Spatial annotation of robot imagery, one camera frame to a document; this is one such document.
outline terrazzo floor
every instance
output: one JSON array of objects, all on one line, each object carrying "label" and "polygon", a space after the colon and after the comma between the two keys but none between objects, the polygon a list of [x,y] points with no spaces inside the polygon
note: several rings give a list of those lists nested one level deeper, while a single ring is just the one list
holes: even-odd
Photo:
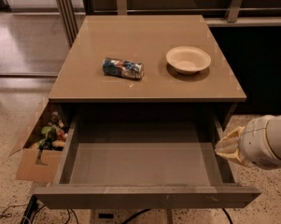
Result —
[{"label": "terrazzo floor", "polygon": [[[0,13],[0,72],[58,72],[68,52],[63,26],[55,15],[13,15]],[[11,205],[29,202],[35,186],[44,183],[15,180],[22,151],[9,156],[19,133],[48,96],[54,78],[0,78],[0,214]],[[225,133],[245,126],[256,116],[233,116]],[[244,209],[227,209],[233,223],[281,224],[281,169],[263,171],[236,166],[239,182],[255,186],[262,194]],[[0,223],[20,223],[25,206],[10,207]],[[110,210],[113,219],[99,219],[101,210],[76,210],[79,223],[121,223],[138,210]],[[220,209],[172,210],[172,223],[229,223]],[[151,210],[132,224],[170,223],[165,210]],[[66,210],[44,208],[34,223],[66,223]],[[68,223],[76,223],[73,215]]]}]

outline drawer front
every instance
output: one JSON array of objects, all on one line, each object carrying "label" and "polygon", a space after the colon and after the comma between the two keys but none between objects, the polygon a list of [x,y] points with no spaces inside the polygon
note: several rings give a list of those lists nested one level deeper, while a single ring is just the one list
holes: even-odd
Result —
[{"label": "drawer front", "polygon": [[206,104],[81,105],[52,187],[35,195],[49,208],[245,207],[260,192],[223,178],[220,133]]}]

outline box flap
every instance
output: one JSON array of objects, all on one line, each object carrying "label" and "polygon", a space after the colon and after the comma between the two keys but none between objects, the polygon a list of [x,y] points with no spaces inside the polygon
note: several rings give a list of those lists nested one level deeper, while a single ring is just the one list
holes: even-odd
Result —
[{"label": "box flap", "polygon": [[23,147],[25,147],[29,136],[31,135],[33,129],[35,128],[36,124],[38,123],[38,120],[40,119],[41,115],[43,114],[43,111],[47,107],[49,102],[49,99],[43,99],[43,101],[39,104],[37,110],[35,111],[35,114],[31,117],[29,123],[25,127],[25,129],[21,132],[20,137],[18,138],[15,146],[11,149],[9,156],[18,152]]},{"label": "box flap", "polygon": [[62,154],[61,151],[25,148],[16,179],[52,183]]}]

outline cardboard box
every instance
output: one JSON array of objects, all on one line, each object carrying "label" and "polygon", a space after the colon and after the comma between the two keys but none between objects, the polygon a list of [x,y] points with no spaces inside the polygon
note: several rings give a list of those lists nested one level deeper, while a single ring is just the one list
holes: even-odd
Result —
[{"label": "cardboard box", "polygon": [[49,104],[48,99],[43,100],[35,115],[29,121],[27,128],[25,128],[16,145],[12,148],[10,155],[23,149],[16,179],[53,182],[63,153],[55,150],[41,151],[28,147],[44,138],[41,130],[44,126],[47,126],[51,112],[56,110],[59,111],[57,105]]}]

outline table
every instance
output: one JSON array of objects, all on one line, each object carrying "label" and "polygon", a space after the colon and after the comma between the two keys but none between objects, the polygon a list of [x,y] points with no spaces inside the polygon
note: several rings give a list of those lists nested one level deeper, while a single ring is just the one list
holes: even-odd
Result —
[{"label": "table", "polygon": [[[203,49],[210,67],[178,74],[165,60],[176,46]],[[104,57],[145,76],[105,76]],[[260,192],[213,145],[245,98],[202,16],[87,17],[49,95],[71,123],[59,170],[35,195],[49,208],[244,207]]]}]

